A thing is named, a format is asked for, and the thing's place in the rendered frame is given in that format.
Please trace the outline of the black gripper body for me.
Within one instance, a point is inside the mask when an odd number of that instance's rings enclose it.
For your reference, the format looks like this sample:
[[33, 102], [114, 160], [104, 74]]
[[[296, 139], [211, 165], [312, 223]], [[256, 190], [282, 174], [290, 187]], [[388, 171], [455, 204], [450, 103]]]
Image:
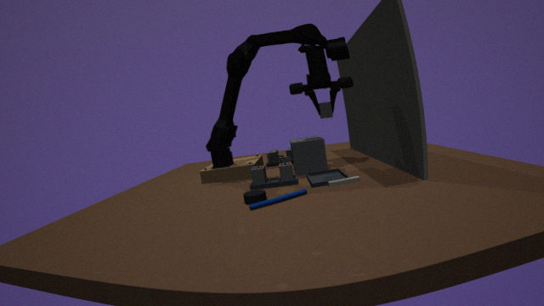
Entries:
[[[302, 94], [303, 92], [312, 92], [320, 88], [351, 88], [354, 86], [351, 77], [338, 78], [337, 81], [330, 82], [329, 71], [325, 61], [316, 61], [308, 64], [311, 84], [303, 85], [300, 83], [290, 84], [290, 94]], [[325, 83], [325, 84], [323, 84]], [[317, 84], [317, 85], [315, 85]], [[320, 84], [320, 85], [319, 85]]]

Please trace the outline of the blue cylindrical rod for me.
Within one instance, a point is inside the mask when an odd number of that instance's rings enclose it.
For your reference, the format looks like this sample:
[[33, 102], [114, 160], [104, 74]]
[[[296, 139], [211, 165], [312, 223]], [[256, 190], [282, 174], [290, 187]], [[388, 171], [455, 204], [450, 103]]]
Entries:
[[294, 197], [302, 196], [302, 195], [305, 195], [305, 194], [307, 194], [306, 189], [298, 190], [298, 191], [292, 192], [290, 194], [281, 195], [281, 196], [278, 196], [278, 197], [275, 197], [275, 198], [272, 198], [272, 199], [269, 199], [269, 200], [266, 200], [266, 201], [261, 201], [261, 202], [255, 203], [255, 204], [251, 204], [249, 206], [249, 208], [251, 210], [254, 210], [254, 209], [257, 209], [257, 208], [260, 208], [260, 207], [270, 206], [270, 205], [273, 205], [275, 203], [290, 200], [290, 199], [292, 199]]

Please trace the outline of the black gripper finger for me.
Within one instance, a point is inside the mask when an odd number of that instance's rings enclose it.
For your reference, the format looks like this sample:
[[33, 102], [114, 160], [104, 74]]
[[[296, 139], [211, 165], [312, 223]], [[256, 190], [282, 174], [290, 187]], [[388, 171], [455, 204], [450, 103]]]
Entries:
[[314, 103], [314, 106], [315, 106], [315, 109], [317, 110], [317, 112], [319, 113], [320, 115], [320, 107], [319, 107], [319, 104], [318, 104], [318, 100], [316, 98], [316, 94], [315, 94], [315, 91], [312, 91], [312, 92], [307, 92], [305, 93], [306, 96], [309, 96], [311, 98], [311, 100], [313, 101]]
[[332, 114], [334, 112], [334, 104], [335, 104], [335, 100], [336, 100], [336, 95], [337, 95], [337, 92], [339, 92], [341, 90], [341, 88], [334, 88], [332, 90], [330, 90], [330, 101], [331, 101], [331, 107], [332, 107]]

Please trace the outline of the black short cylinder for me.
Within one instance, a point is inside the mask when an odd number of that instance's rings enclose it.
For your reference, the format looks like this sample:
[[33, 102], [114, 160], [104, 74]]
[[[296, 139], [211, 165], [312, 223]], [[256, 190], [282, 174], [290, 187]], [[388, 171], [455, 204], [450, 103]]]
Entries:
[[244, 193], [244, 200], [246, 204], [255, 204], [261, 201], [266, 201], [265, 190], [249, 190]]

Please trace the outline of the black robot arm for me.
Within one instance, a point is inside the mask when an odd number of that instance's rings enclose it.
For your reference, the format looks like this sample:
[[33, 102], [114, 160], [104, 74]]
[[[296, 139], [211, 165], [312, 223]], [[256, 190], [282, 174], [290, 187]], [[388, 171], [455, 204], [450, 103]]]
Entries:
[[[241, 81], [248, 73], [252, 60], [255, 59], [258, 49], [269, 45], [285, 43], [299, 43], [300, 53], [305, 53], [308, 64], [316, 61], [325, 61], [326, 57], [334, 60], [349, 59], [349, 49], [345, 37], [326, 40], [314, 24], [304, 24], [289, 31], [269, 32], [261, 35], [249, 36], [228, 57], [226, 69], [228, 79], [221, 105], [220, 115], [215, 122], [206, 147], [211, 152], [212, 168], [230, 167], [235, 164], [230, 146], [236, 137], [237, 126], [233, 117]], [[315, 46], [315, 45], [320, 46]], [[307, 46], [308, 45], [308, 46]], [[324, 54], [326, 49], [326, 56]]]

